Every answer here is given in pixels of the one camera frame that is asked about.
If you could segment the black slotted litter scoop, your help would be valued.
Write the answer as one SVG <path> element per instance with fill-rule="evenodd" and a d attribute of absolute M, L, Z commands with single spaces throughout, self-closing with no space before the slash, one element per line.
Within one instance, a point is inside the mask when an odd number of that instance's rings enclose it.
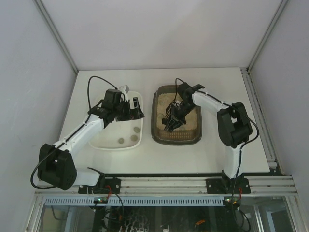
<path fill-rule="evenodd" d="M 169 106 L 166 108 L 166 115 L 165 115 L 164 118 L 169 117 L 169 116 L 174 116 L 176 118 L 176 116 L 174 114 L 174 110 L 177 108 L 177 106 L 178 105 L 177 105 L 176 101 L 172 101 L 169 104 Z"/>

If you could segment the brown translucent litter box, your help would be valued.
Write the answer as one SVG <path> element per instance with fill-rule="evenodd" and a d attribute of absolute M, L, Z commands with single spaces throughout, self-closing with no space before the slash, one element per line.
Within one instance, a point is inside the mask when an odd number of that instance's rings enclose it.
<path fill-rule="evenodd" d="M 152 105 L 152 115 L 151 115 L 151 134 L 152 138 L 164 145 L 192 145 L 199 142 L 202 138 L 202 114 L 201 108 L 196 107 L 197 111 L 197 128 L 195 130 L 183 130 L 183 131 L 173 131 L 168 132 L 160 130 L 157 125 L 157 104 L 158 104 L 158 96 L 163 93 L 174 93 L 175 94 L 175 86 L 174 85 L 165 85 L 159 87 L 159 89 L 155 92 L 153 97 L 153 105 Z M 181 101 L 180 96 L 174 96 L 177 101 Z"/>

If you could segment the grey-green clump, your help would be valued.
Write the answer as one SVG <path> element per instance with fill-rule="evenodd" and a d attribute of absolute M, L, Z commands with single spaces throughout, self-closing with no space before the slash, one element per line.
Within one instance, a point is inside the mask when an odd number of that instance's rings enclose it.
<path fill-rule="evenodd" d="M 123 143 L 124 143 L 124 138 L 120 138 L 120 139 L 118 140 L 118 143 L 119 143 L 119 144 L 123 144 Z"/>
<path fill-rule="evenodd" d="M 138 140 L 138 137 L 136 135 L 132 135 L 130 137 L 131 141 L 137 141 Z"/>
<path fill-rule="evenodd" d="M 139 133 L 139 132 L 140 132 L 140 128 L 134 127 L 134 132 L 135 132 L 135 133 Z"/>

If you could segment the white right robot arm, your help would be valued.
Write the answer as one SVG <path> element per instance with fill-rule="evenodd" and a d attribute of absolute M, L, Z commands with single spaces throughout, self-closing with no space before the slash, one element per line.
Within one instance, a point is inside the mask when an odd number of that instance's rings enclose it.
<path fill-rule="evenodd" d="M 225 145 L 225 165 L 222 170 L 222 186 L 230 190 L 242 175 L 242 149 L 253 132 L 251 121 L 243 103 L 228 104 L 209 93 L 200 84 L 190 86 L 186 82 L 176 90 L 181 101 L 173 100 L 162 119 L 164 130 L 173 132 L 186 124 L 185 117 L 197 106 L 216 116 L 218 134 Z"/>

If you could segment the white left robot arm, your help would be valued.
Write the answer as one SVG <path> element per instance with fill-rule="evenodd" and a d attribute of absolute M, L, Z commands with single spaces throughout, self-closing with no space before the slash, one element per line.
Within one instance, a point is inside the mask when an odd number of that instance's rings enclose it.
<path fill-rule="evenodd" d="M 104 97 L 89 109 L 85 120 L 74 131 L 52 145 L 44 144 L 40 148 L 39 163 L 32 174 L 48 183 L 50 189 L 68 190 L 73 186 L 102 184 L 104 173 L 91 167 L 76 168 L 75 157 L 110 124 L 143 118 L 140 98 L 130 95 L 127 86 L 106 90 Z"/>

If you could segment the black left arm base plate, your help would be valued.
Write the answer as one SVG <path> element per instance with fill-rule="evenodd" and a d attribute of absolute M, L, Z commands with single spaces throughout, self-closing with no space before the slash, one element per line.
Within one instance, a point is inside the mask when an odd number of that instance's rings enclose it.
<path fill-rule="evenodd" d="M 121 179 L 119 178 L 103 178 L 95 186 L 79 187 L 79 194 L 108 194 L 108 193 L 120 193 Z"/>

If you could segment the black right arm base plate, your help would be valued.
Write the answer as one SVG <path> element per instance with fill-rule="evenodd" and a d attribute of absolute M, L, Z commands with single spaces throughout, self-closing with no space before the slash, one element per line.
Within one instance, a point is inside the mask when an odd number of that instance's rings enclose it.
<path fill-rule="evenodd" d="M 208 194 L 239 194 L 240 190 L 244 194 L 250 194 L 251 188 L 247 178 L 240 177 L 237 180 L 224 178 L 208 178 L 206 179 L 206 187 Z"/>

